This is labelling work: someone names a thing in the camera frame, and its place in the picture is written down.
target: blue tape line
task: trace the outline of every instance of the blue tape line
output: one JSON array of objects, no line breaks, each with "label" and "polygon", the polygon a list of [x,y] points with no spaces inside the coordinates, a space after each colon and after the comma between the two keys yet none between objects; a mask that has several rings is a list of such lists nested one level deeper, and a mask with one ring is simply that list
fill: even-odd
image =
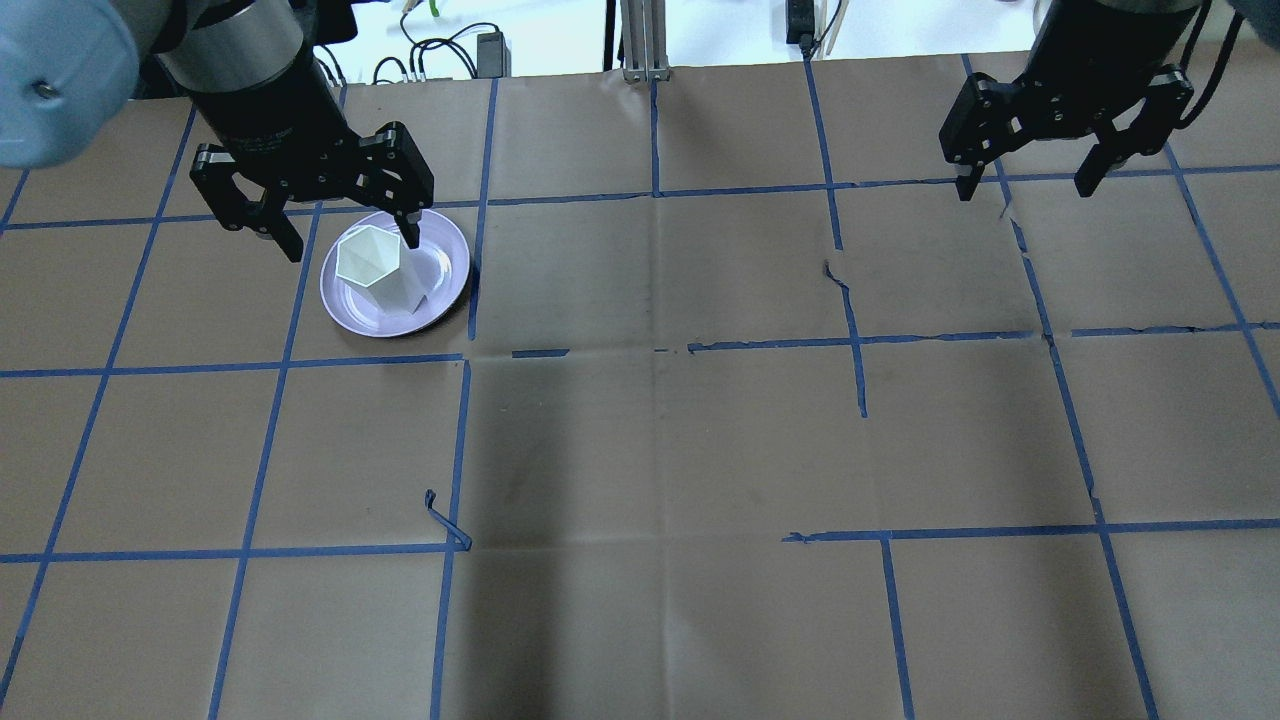
[{"label": "blue tape line", "polygon": [[652,173],[650,195],[662,197],[662,183],[658,181],[658,83],[649,81],[649,168]]},{"label": "blue tape line", "polygon": [[339,368],[349,365],[417,365],[426,363],[457,363],[461,352],[431,355],[385,355],[381,357],[324,357],[317,360],[289,360],[289,368]]},{"label": "blue tape line", "polygon": [[155,218],[105,218],[93,220],[50,220],[42,223],[12,223],[5,229],[10,231],[41,231],[51,228],[97,228],[105,225],[148,225],[157,220]]},{"label": "blue tape line", "polygon": [[1120,337],[1135,334],[1184,334],[1184,333],[1222,333],[1239,332],[1240,327],[1213,325],[1211,328],[1197,328],[1194,325],[1152,325],[1149,328],[1085,328],[1071,331],[1071,337]]},{"label": "blue tape line", "polygon": [[525,357],[563,357],[568,355],[567,347],[557,347],[552,350],[513,350],[511,356],[516,360]]},{"label": "blue tape line", "polygon": [[435,509],[435,491],[426,489],[426,514],[431,516],[433,520],[444,527],[445,534],[448,534],[462,550],[471,550],[471,536],[465,533],[462,528],[457,525],[453,520],[449,520],[440,511]]},{"label": "blue tape line", "polygon": [[70,378],[105,375],[104,368],[56,368],[49,370],[0,370],[0,378]]},{"label": "blue tape line", "polygon": [[804,79],[809,86],[809,104],[813,106],[813,122],[818,131],[818,152],[822,155],[822,177],[827,190],[827,210],[831,214],[831,236],[836,242],[836,250],[845,250],[845,241],[840,233],[840,210],[836,208],[836,191],[832,187],[831,154],[827,150],[827,128],[822,123],[822,106],[818,104],[818,83],[813,78],[813,65],[806,59],[804,61]]},{"label": "blue tape line", "polygon": [[462,389],[458,393],[458,428],[453,434],[453,487],[449,491],[449,520],[458,521],[462,500],[462,459],[467,450],[467,419],[471,416],[471,361],[462,361]]},{"label": "blue tape line", "polygon": [[760,350],[760,348],[778,348],[778,347],[841,347],[851,345],[851,342],[852,341],[850,341],[847,337],[723,341],[723,342],[713,342],[710,345],[703,345],[700,342],[690,342],[687,348],[690,354],[695,354],[695,352],[712,352],[716,350]]},{"label": "blue tape line", "polygon": [[[292,210],[285,210],[285,214],[292,213]],[[209,220],[216,220],[212,214],[207,215],[166,215],[160,218],[161,223],[204,223]]]},{"label": "blue tape line", "polygon": [[18,208],[18,197],[22,196],[22,188],[27,186],[28,177],[31,177],[31,170],[23,170],[18,176],[18,184],[13,186],[13,195],[9,196],[9,204],[5,205],[4,215],[0,217],[0,233],[9,227],[9,220],[13,219],[13,211]]},{"label": "blue tape line", "polygon": [[955,178],[919,178],[919,179],[892,179],[892,181],[854,181],[836,183],[837,190],[867,190],[873,187],[897,187],[900,184],[955,184]]},{"label": "blue tape line", "polygon": [[854,304],[849,297],[849,286],[836,275],[831,274],[831,265],[823,263],[823,274],[831,282],[840,286],[840,293],[845,302],[845,322],[849,324],[849,347],[854,352],[854,383],[858,386],[858,411],[867,418],[867,379],[863,377],[863,338],[858,334],[858,319],[854,318]]},{"label": "blue tape line", "polygon": [[440,606],[435,616],[435,659],[431,662],[431,720],[440,720],[440,700],[444,694],[444,642],[449,626],[449,600],[453,596],[453,550],[444,555],[444,571],[440,575]]},{"label": "blue tape line", "polygon": [[1167,143],[1165,145],[1165,155],[1169,158],[1169,165],[1174,169],[1174,179],[1178,181],[1178,190],[1183,193],[1187,210],[1192,214],[1192,222],[1196,223],[1196,232],[1199,233],[1204,254],[1208,255],[1208,261],[1213,265],[1213,273],[1217,274],[1217,282],[1222,286],[1222,295],[1226,296],[1226,301],[1231,306],[1231,313],[1235,315],[1235,322],[1240,332],[1244,333],[1244,342],[1249,346],[1249,354],[1253,355],[1253,364],[1258,368],[1258,377],[1262,379],[1262,387],[1266,388],[1267,397],[1271,400],[1271,407],[1276,418],[1280,418],[1280,393],[1276,393],[1275,382],[1271,379],[1271,372],[1267,370],[1266,360],[1262,359],[1258,341],[1253,337],[1253,329],[1249,327],[1249,320],[1244,316],[1244,309],[1235,296],[1235,290],[1231,288],[1231,282],[1226,279],[1226,270],[1222,268],[1222,261],[1219,260],[1217,251],[1213,250],[1213,241],[1210,240],[1204,220],[1201,218],[1199,209],[1196,208],[1196,199],[1192,197],[1192,190],[1183,176],[1181,165],[1178,164],[1178,156],[1174,155],[1174,149]]},{"label": "blue tape line", "polygon": [[902,611],[897,603],[897,578],[893,575],[893,551],[888,538],[881,538],[881,561],[884,565],[884,594],[888,600],[888,623],[893,632],[893,656],[897,659],[897,684],[902,692],[902,716],[915,720],[911,675],[906,669],[906,641],[902,637]]},{"label": "blue tape line", "polygon": [[1153,523],[1115,523],[1108,533],[1185,533],[1197,530],[1268,530],[1280,529],[1280,518],[1239,520],[1165,520]]},{"label": "blue tape line", "polygon": [[1280,172],[1280,165],[1277,164],[1263,164],[1263,165],[1219,165],[1215,168],[1178,168],[1172,170],[1174,173],[1183,173],[1184,176],[1221,176],[1233,173],[1275,173]]},{"label": "blue tape line", "polygon": [[507,205],[562,205],[568,202],[602,202],[611,200],[634,200],[649,197],[648,192],[604,192],[595,195],[553,195],[547,197],[506,197],[489,201],[493,206]]},{"label": "blue tape line", "polygon": [[434,555],[449,552],[452,543],[334,544],[324,547],[256,547],[248,557],[346,557],[374,555]]},{"label": "blue tape line", "polygon": [[[1101,518],[1102,502],[1097,497],[1089,500],[1093,502],[1093,514]],[[1107,575],[1111,578],[1111,589],[1116,596],[1116,607],[1120,610],[1120,625],[1124,628],[1125,642],[1129,644],[1133,670],[1138,676],[1138,691],[1142,693],[1142,703],[1147,707],[1147,720],[1160,720],[1156,694],[1152,692],[1151,679],[1147,676],[1147,662],[1142,657],[1142,647],[1138,644],[1138,630],[1133,625],[1133,614],[1129,611],[1129,597],[1124,589],[1124,580],[1120,579],[1120,564],[1116,562],[1116,552],[1111,546],[1111,533],[1107,532],[1105,523],[1100,523],[1098,539],[1102,542],[1102,556],[1107,564]]]},{"label": "blue tape line", "polygon": [[484,231],[489,215],[489,169],[493,161],[493,126],[498,114],[498,78],[489,86],[489,113],[484,127],[484,160],[480,165],[480,205],[476,211],[476,247],[471,260],[471,304],[467,306],[467,340],[476,338],[476,314],[480,309],[480,268],[484,258]]},{"label": "blue tape line", "polygon": [[[466,457],[467,446],[467,418],[471,415],[471,363],[462,363],[462,389],[458,397],[458,428],[454,433],[453,441],[453,487],[449,491],[449,516],[444,523],[447,528],[452,528],[457,532],[461,538],[465,538],[463,550],[471,550],[471,537],[463,533],[457,527],[458,521],[458,503],[462,500],[462,462]],[[438,520],[445,520],[439,518],[439,514],[434,512],[430,507],[430,498],[428,500],[428,511],[436,516]],[[444,573],[440,578],[440,606],[439,614],[435,620],[435,659],[431,662],[431,708],[430,717],[438,720],[440,717],[440,694],[444,685],[444,641],[449,626],[449,597],[453,588],[453,547],[451,546],[449,552],[444,556]]]},{"label": "blue tape line", "polygon": [[[111,340],[111,350],[106,356],[106,370],[115,366],[115,359],[120,354],[120,343],[124,342],[124,331],[129,325],[129,315],[133,311],[133,304],[138,297],[138,288],[142,287],[142,275],[146,273],[147,260],[151,258],[151,249],[155,246],[156,232],[160,229],[160,218],[164,217],[165,205],[169,202],[169,193],[173,191],[173,183],[178,176],[178,165],[182,161],[182,154],[187,147],[187,141],[191,138],[191,128],[195,122],[196,108],[192,106],[187,113],[187,124],[183,127],[182,137],[178,140],[178,147],[174,152],[173,164],[169,167],[169,177],[165,181],[164,191],[160,193],[160,202],[156,205],[155,215],[151,217],[151,231],[147,233],[146,245],[142,247],[142,256],[138,259],[138,266],[133,273],[133,283],[129,286],[129,295],[124,301],[124,311],[120,315],[120,323],[115,328],[115,337]],[[79,470],[84,462],[84,454],[88,450],[88,439],[93,434],[93,424],[96,423],[97,414],[102,407],[102,397],[106,395],[106,384],[109,379],[110,375],[104,373],[97,383],[97,392],[93,395],[93,402],[90,406],[88,418],[84,420],[84,430],[81,433],[79,443],[76,447],[76,459],[72,461],[72,469],[67,475],[67,484],[63,487],[63,496],[58,502],[58,512],[54,515],[54,524],[49,530],[49,538],[45,541],[46,559],[40,562],[40,569],[36,570],[36,580],[31,587],[31,594],[27,597],[27,606],[23,610],[22,621],[18,625],[18,633],[14,638],[13,650],[9,653],[9,662],[5,665],[5,674],[0,678],[0,707],[4,706],[5,697],[9,694],[9,685],[13,683],[13,673],[17,669],[22,643],[27,635],[27,629],[31,625],[31,618],[36,611],[36,603],[40,601],[40,591],[44,588],[45,575],[49,573],[47,556],[52,555],[54,546],[58,543],[58,536],[63,529],[63,521],[67,519],[67,509],[70,506],[72,493],[76,492],[76,482],[79,479]]]},{"label": "blue tape line", "polygon": [[[961,55],[964,58],[965,65],[969,64],[969,56]],[[1005,167],[1000,160],[996,160],[996,177],[1000,179],[1000,192],[1005,199],[1006,208],[1012,204],[1012,191],[1009,187],[1009,181],[1005,178]],[[1036,297],[1036,310],[1039,313],[1041,324],[1043,325],[1043,338],[1048,345],[1050,360],[1053,363],[1053,375],[1057,379],[1059,395],[1062,397],[1062,409],[1066,411],[1068,427],[1071,430],[1071,441],[1075,443],[1075,454],[1080,465],[1080,474],[1084,477],[1084,486],[1089,495],[1089,501],[1093,506],[1093,519],[1098,528],[1098,538],[1102,543],[1102,552],[1107,560],[1107,571],[1111,575],[1111,591],[1116,598],[1116,607],[1120,611],[1120,623],[1125,629],[1125,639],[1129,643],[1129,656],[1133,660],[1134,673],[1138,678],[1138,688],[1142,692],[1143,703],[1147,707],[1147,719],[1158,720],[1160,714],[1156,710],[1155,696],[1151,692],[1151,680],[1147,678],[1146,662],[1142,659],[1142,648],[1138,646],[1138,635],[1133,629],[1133,618],[1129,614],[1129,603],[1124,591],[1124,582],[1120,578],[1119,566],[1115,562],[1115,552],[1111,550],[1111,539],[1106,532],[1106,515],[1102,511],[1102,502],[1094,496],[1094,478],[1093,466],[1089,462],[1089,454],[1084,447],[1084,434],[1080,430],[1079,416],[1075,413],[1075,401],[1071,398],[1071,388],[1066,382],[1066,370],[1062,368],[1062,357],[1059,354],[1057,341],[1053,337],[1053,327],[1048,319],[1048,309],[1044,305],[1044,295],[1041,292],[1039,281],[1036,278],[1036,268],[1032,264],[1030,254],[1027,250],[1027,237],[1023,233],[1021,225],[1018,220],[1010,217],[1010,224],[1014,228],[1014,237],[1018,241],[1018,249],[1021,251],[1023,268],[1027,272],[1027,282],[1032,287],[1032,295]]]},{"label": "blue tape line", "polygon": [[922,342],[937,340],[942,342],[969,342],[977,340],[1027,340],[1036,333],[1032,331],[996,331],[974,333],[941,333],[941,334],[879,334],[860,338],[863,345],[892,345],[900,342]]},{"label": "blue tape line", "polygon": [[668,190],[663,197],[708,197],[713,195],[767,195],[773,192],[815,192],[828,190],[823,183],[763,184],[751,187],[712,187],[707,190]]},{"label": "blue tape line", "polygon": [[298,318],[302,315],[302,299],[306,296],[307,274],[311,269],[311,259],[316,245],[316,231],[320,227],[320,214],[324,202],[316,202],[311,211],[311,231],[307,233],[307,245],[302,252],[302,264],[298,269],[298,283],[293,291],[293,310],[289,314],[289,329],[284,337],[284,351],[280,355],[280,366],[275,380],[275,395],[271,398],[271,414],[266,421],[266,434],[262,439],[262,454],[257,462],[257,474],[253,478],[253,495],[250,498],[248,518],[244,520],[244,534],[241,539],[239,562],[236,564],[236,582],[232,585],[230,606],[227,611],[227,624],[223,628],[223,643],[218,651],[218,669],[214,674],[214,689],[209,700],[209,720],[218,717],[218,710],[223,701],[223,685],[227,682],[227,662],[230,659],[232,641],[236,635],[236,618],[239,614],[241,596],[244,591],[244,573],[248,569],[248,560],[253,544],[253,530],[257,527],[257,512],[262,502],[262,488],[266,483],[266,469],[271,459],[271,447],[275,443],[275,428],[280,419],[280,406],[284,401],[284,386],[289,377],[289,360],[293,355],[293,340],[298,332]]}]

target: black cable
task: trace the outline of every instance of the black cable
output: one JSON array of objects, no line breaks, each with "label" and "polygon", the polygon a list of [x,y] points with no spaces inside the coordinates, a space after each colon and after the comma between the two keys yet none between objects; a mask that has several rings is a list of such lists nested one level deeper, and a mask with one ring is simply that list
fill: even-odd
[{"label": "black cable", "polygon": [[342,85],[347,85],[347,76],[343,74],[342,72],[342,65],[338,63],[338,56],[333,54],[333,50],[329,50],[324,45],[320,45],[319,47],[329,55],[330,60],[333,60],[333,69],[338,72],[338,81],[342,82]]},{"label": "black cable", "polygon": [[324,60],[320,58],[316,58],[316,63],[324,70],[324,77],[329,81],[329,87],[338,87],[338,78],[333,77],[333,70],[329,69],[329,65],[324,64]]},{"label": "black cable", "polygon": [[1226,72],[1226,61],[1231,59],[1231,50],[1235,47],[1235,38],[1240,35],[1240,26],[1244,24],[1244,15],[1236,13],[1231,18],[1231,24],[1226,28],[1226,37],[1222,38],[1222,49],[1217,53],[1217,60],[1213,63],[1213,72],[1208,76],[1208,82],[1204,83],[1204,90],[1201,91],[1199,100],[1196,101],[1196,106],[1192,108],[1190,113],[1178,124],[1174,126],[1178,129],[1185,129],[1188,126],[1196,122],[1196,118],[1204,111],[1204,106],[1208,101],[1213,99],[1213,92],[1217,90],[1217,83],[1222,82],[1222,73]]},{"label": "black cable", "polygon": [[845,5],[845,0],[836,0],[836,12],[831,14],[831,19],[827,22],[827,27],[826,27],[826,29],[822,31],[822,35],[819,35],[817,38],[814,38],[813,47],[810,47],[809,51],[804,54],[804,59],[805,60],[808,60],[809,58],[813,58],[813,54],[819,47],[822,47],[822,44],[827,40],[827,33],[831,32],[831,27],[836,24],[836,18],[840,17],[840,9],[844,5]]},{"label": "black cable", "polygon": [[1201,5],[1201,12],[1196,15],[1196,24],[1192,26],[1192,33],[1187,37],[1187,46],[1183,47],[1183,70],[1185,70],[1192,61],[1192,51],[1196,50],[1196,41],[1199,40],[1199,33],[1204,29],[1204,20],[1208,19],[1208,9],[1213,6],[1213,0],[1204,0]]},{"label": "black cable", "polygon": [[449,50],[452,50],[453,54],[457,55],[458,60],[462,61],[462,67],[467,69],[467,74],[471,76],[471,78],[475,78],[477,74],[475,60],[471,59],[471,54],[467,53],[467,49],[458,45],[453,40],[449,40],[448,37],[429,37],[426,40],[419,41],[417,45],[415,45],[413,47],[419,51],[417,53],[419,74],[426,73],[426,51],[435,50],[438,47],[448,47]]},{"label": "black cable", "polygon": [[383,69],[383,65],[385,65],[387,63],[396,63],[396,65],[401,69],[401,76],[408,74],[408,70],[404,69],[404,63],[401,63],[399,58],[383,58],[381,60],[378,60],[376,65],[374,65],[374,85],[378,85],[378,73],[379,70]]}]

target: screw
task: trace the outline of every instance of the screw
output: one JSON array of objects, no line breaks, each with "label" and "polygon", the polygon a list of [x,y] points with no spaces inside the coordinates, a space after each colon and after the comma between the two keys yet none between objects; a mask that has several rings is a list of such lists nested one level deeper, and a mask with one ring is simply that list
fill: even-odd
[{"label": "screw", "polygon": [[56,100],[63,95],[61,92],[58,92],[56,87],[42,79],[31,83],[31,88],[36,91],[36,95],[38,95],[41,100]]}]

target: cable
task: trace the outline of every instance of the cable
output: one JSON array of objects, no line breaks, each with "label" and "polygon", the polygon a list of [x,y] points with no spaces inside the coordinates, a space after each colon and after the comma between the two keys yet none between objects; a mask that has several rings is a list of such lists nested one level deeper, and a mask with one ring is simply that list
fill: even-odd
[{"label": "cable", "polygon": [[1201,92],[1199,100],[1196,101],[1196,106],[1192,108],[1190,113],[1178,124],[1174,126],[1178,129],[1185,129],[1188,126],[1196,122],[1196,118],[1204,111],[1204,106],[1208,101],[1213,99],[1213,92],[1217,90],[1217,83],[1222,82],[1222,73],[1226,72],[1226,61],[1231,59],[1231,50],[1235,47],[1235,38],[1240,35],[1240,26],[1244,24],[1244,15],[1236,13],[1231,18],[1231,24],[1226,28],[1226,37],[1222,38],[1222,49],[1217,53],[1217,60],[1213,63],[1213,72],[1208,76],[1208,82],[1204,83],[1204,90]]},{"label": "cable", "polygon": [[396,65],[401,69],[401,77],[408,76],[408,70],[404,69],[404,63],[401,63],[399,58],[383,58],[381,60],[378,60],[376,65],[374,65],[374,85],[378,85],[378,73],[379,70],[383,69],[383,65],[385,65],[387,63],[396,63]]},{"label": "cable", "polygon": [[465,67],[467,69],[467,74],[471,76],[472,79],[475,79],[475,77],[476,77],[476,65],[475,65],[475,60],[471,59],[471,54],[467,53],[466,47],[458,45],[457,42],[454,42],[453,40],[451,40],[448,37],[429,37],[426,40],[422,40],[422,41],[417,42],[417,45],[415,45],[415,49],[417,49],[417,51],[419,51],[417,53],[417,73],[419,74],[426,74],[426,51],[428,50],[435,50],[438,47],[448,47],[449,50],[452,50],[453,54],[457,55],[458,60],[462,61],[462,67]]},{"label": "cable", "polygon": [[1204,29],[1204,20],[1208,19],[1208,10],[1213,5],[1213,0],[1204,0],[1201,5],[1201,12],[1196,15],[1196,24],[1192,26],[1192,33],[1187,37],[1187,46],[1183,47],[1183,59],[1179,63],[1185,70],[1192,61],[1192,51],[1196,50],[1196,41],[1199,40],[1199,33]]},{"label": "cable", "polygon": [[840,17],[840,10],[844,9],[844,6],[845,6],[845,0],[836,1],[836,12],[831,14],[831,20],[827,22],[826,29],[823,29],[822,35],[819,35],[813,40],[813,46],[804,51],[805,60],[813,58],[814,51],[818,47],[822,47],[822,41],[827,40],[827,33],[831,32],[831,26],[836,24],[836,18]]},{"label": "cable", "polygon": [[324,64],[324,60],[320,58],[316,58],[316,63],[319,63],[320,69],[324,70],[324,77],[329,81],[329,87],[338,87],[338,78],[333,77],[333,70],[329,69],[329,65]]},{"label": "cable", "polygon": [[[404,13],[404,14],[401,15],[401,22],[399,22],[401,33],[404,36],[404,40],[408,40],[410,44],[411,44],[411,47],[408,50],[408,67],[410,67],[410,69],[415,69],[415,65],[416,65],[416,70],[417,70],[419,76],[426,74],[426,51],[428,50],[435,50],[435,49],[439,49],[439,47],[448,47],[449,50],[453,51],[454,55],[457,55],[458,60],[467,69],[467,74],[471,76],[471,78],[475,78],[476,74],[477,74],[477,72],[476,72],[476,63],[475,63],[474,59],[471,59],[471,54],[467,53],[467,49],[463,47],[462,45],[460,45],[457,42],[458,37],[462,37],[462,35],[465,35],[466,32],[472,31],[472,29],[475,29],[477,27],[492,27],[494,32],[502,32],[502,28],[498,27],[497,23],[490,23],[488,20],[483,20],[483,22],[477,22],[477,23],[471,23],[471,24],[463,27],[462,29],[460,29],[458,32],[454,32],[449,37],[429,37],[426,40],[413,40],[413,36],[411,36],[408,33],[408,28],[404,27],[404,20],[406,19],[408,19],[408,13]],[[413,60],[415,54],[417,55],[417,61],[416,63]]]},{"label": "cable", "polygon": [[333,60],[333,69],[338,72],[338,81],[342,82],[342,85],[347,85],[347,76],[342,73],[342,65],[338,63],[338,56],[333,54],[333,50],[329,50],[324,45],[320,45],[319,47],[329,55],[330,60]]}]

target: purple plate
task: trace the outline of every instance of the purple plate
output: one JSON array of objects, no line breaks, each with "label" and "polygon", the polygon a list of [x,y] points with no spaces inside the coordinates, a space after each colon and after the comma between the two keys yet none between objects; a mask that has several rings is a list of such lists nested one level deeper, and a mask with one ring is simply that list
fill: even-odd
[{"label": "purple plate", "polygon": [[[374,213],[361,218],[351,228],[364,225],[399,234],[396,220],[387,213]],[[324,266],[320,268],[320,300],[335,323],[366,337],[397,337],[439,320],[458,301],[471,274],[471,249],[467,247],[467,238],[462,236],[458,225],[431,210],[422,210],[422,219],[417,222],[417,227],[421,231],[421,240],[417,250],[410,250],[410,258],[413,259],[413,268],[422,278],[426,300],[410,314],[388,315],[379,311],[338,279],[334,273],[338,265],[335,242],[324,258]]]}]

